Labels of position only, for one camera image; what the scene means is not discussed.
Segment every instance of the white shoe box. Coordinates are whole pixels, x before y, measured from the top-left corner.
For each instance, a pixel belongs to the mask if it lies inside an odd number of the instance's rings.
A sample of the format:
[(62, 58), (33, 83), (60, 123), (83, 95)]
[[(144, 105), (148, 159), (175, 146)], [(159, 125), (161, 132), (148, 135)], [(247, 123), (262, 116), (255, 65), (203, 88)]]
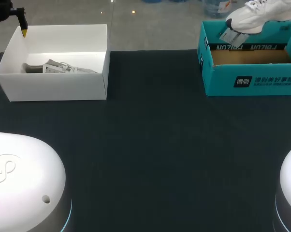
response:
[[(97, 73), (25, 73), (22, 64), (49, 59)], [(11, 102), (105, 100), (110, 50), (107, 25), (29, 26), (15, 30), (0, 62), (0, 85)]]

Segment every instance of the logo emblem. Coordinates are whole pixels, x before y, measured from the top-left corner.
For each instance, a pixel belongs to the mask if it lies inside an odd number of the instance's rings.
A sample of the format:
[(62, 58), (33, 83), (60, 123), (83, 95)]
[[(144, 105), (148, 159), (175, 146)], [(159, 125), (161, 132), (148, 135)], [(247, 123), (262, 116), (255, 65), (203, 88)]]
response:
[(0, 183), (4, 182), (9, 175), (16, 169), (16, 163), (20, 160), (19, 156), (11, 154), (0, 155)]
[(205, 50), (207, 50), (207, 48), (209, 46), (209, 41), (208, 41), (207, 37), (204, 37), (204, 46), (205, 46)]
[(200, 55), (200, 63), (199, 63), (199, 69), (200, 69), (201, 73), (203, 73), (203, 67), (204, 67), (204, 58), (203, 58), (203, 55), (201, 54)]
[(252, 76), (237, 76), (234, 83), (234, 88), (249, 87), (251, 84)]

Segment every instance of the black logo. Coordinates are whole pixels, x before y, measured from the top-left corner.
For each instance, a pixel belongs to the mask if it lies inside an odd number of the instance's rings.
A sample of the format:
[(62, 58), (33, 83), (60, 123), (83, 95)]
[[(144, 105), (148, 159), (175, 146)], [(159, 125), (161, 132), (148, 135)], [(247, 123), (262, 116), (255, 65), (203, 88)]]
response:
[(204, 66), (204, 58), (203, 58), (203, 55), (201, 54), (200, 55), (200, 62), (199, 62), (199, 69), (200, 69), (201, 73), (203, 73), (203, 66)]
[(234, 83), (235, 88), (249, 87), (251, 84), (252, 76), (238, 76)]
[(207, 50), (207, 47), (209, 46), (209, 42), (207, 40), (207, 37), (204, 37), (204, 46), (205, 46), (205, 50)]

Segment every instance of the gray floor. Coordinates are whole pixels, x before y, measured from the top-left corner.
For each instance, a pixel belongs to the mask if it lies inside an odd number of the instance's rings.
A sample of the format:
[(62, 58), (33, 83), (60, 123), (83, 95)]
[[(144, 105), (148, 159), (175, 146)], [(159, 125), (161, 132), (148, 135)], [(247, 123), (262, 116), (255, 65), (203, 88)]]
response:
[[(107, 24), (112, 50), (195, 49), (201, 21), (210, 20), (199, 0), (152, 4), (141, 0), (12, 2), (14, 7), (25, 7), (29, 25)], [(0, 22), (0, 52), (17, 26), (14, 16)]]

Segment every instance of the small hole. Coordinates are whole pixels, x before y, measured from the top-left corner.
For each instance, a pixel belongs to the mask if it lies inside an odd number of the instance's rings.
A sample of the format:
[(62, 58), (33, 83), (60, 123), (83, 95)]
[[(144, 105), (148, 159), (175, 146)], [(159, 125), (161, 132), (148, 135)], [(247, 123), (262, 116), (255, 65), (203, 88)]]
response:
[(48, 196), (43, 196), (43, 202), (46, 204), (50, 203), (50, 198)]

